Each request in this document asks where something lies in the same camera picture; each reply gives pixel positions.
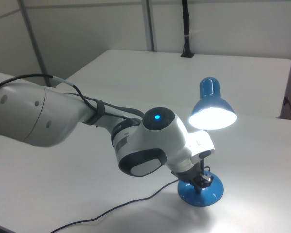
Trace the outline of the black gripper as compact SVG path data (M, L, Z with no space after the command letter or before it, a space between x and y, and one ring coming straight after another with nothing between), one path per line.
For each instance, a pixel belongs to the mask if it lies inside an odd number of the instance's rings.
M171 172L180 180L190 183L197 194L200 194L203 188L211 186L214 177L208 171L201 169L200 163L195 164L192 168L184 172Z

